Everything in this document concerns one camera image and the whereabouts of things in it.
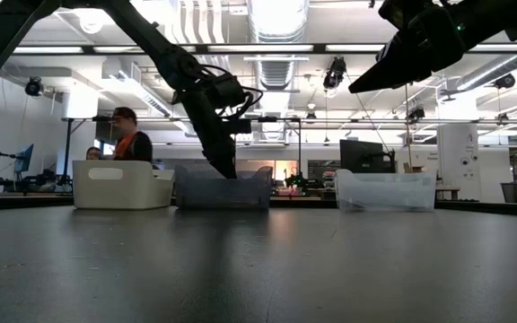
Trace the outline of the monitor on black arm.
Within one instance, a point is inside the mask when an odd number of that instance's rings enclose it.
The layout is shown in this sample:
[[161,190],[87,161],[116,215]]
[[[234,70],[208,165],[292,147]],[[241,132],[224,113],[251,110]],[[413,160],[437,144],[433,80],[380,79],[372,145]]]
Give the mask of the monitor on black arm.
[[27,148],[19,151],[18,153],[2,153],[0,157],[5,157],[13,160],[13,175],[15,179],[22,180],[22,174],[29,170],[31,165],[31,156],[34,145],[31,144]]

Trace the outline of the clear plastic bin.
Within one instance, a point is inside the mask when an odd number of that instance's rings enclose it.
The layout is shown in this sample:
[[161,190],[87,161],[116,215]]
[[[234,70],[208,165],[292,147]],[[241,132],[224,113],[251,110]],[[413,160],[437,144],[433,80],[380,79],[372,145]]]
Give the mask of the clear plastic bin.
[[432,212],[436,173],[353,173],[340,169],[334,183],[343,212]]

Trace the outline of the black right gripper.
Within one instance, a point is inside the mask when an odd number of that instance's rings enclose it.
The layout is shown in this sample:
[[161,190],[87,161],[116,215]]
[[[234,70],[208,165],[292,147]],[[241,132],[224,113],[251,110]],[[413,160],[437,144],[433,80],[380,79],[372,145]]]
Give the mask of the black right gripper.
[[450,7],[432,0],[384,0],[379,15],[397,28],[376,63],[353,81],[351,93],[419,82],[459,61],[466,51]]

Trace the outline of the grey translucent plastic bin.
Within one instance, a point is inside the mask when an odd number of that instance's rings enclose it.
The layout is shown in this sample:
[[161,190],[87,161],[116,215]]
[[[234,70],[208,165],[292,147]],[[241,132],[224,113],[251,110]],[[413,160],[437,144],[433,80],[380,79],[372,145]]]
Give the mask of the grey translucent plastic bin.
[[227,179],[212,166],[175,167],[175,200],[183,209],[268,209],[273,168],[238,171]]

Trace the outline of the black monitor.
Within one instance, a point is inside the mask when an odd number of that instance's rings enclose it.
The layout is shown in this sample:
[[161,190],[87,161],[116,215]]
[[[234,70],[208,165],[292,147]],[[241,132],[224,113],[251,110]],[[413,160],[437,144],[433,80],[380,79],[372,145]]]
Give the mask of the black monitor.
[[393,151],[386,152],[378,143],[341,140],[340,166],[353,173],[395,173]]

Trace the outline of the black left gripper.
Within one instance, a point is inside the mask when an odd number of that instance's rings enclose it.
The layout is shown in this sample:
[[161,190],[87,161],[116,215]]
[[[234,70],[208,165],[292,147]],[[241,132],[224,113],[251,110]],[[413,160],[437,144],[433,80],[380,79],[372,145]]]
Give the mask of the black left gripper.
[[237,77],[209,71],[175,72],[172,88],[183,105],[207,161],[225,178],[236,179],[231,135],[242,130],[240,118],[263,96],[263,91],[243,86]]

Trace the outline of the black metal frame stand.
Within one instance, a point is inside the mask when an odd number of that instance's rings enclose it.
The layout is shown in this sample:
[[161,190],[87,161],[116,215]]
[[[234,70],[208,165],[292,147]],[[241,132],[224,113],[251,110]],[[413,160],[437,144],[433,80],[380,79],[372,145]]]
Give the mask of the black metal frame stand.
[[236,157],[243,160],[294,162],[302,171],[302,120],[261,116],[241,118],[235,123],[232,139]]
[[67,123],[66,126],[66,144],[65,144],[65,150],[64,150],[64,157],[63,157],[63,168],[62,172],[59,178],[59,181],[57,184],[59,186],[64,186],[65,184],[71,185],[72,180],[69,178],[68,175],[68,163],[69,163],[69,154],[70,154],[70,148],[71,148],[71,136],[72,134],[84,123],[86,122],[99,122],[99,123],[107,123],[111,122],[113,120],[112,117],[108,116],[94,116],[91,118],[62,118],[62,121],[65,121]]

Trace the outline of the device with green lights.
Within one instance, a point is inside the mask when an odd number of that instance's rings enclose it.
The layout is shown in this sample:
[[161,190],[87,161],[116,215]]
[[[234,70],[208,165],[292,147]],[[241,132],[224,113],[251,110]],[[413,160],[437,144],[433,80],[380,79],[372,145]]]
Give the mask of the device with green lights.
[[288,188],[300,188],[302,190],[306,190],[310,186],[309,180],[303,176],[301,171],[286,178],[285,184]]

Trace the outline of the white plastic bin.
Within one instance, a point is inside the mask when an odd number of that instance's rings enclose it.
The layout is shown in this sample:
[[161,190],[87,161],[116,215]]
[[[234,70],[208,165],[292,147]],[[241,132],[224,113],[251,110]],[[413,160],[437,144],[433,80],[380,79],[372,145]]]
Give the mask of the white plastic bin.
[[78,209],[147,210],[171,204],[175,174],[147,161],[74,161]]

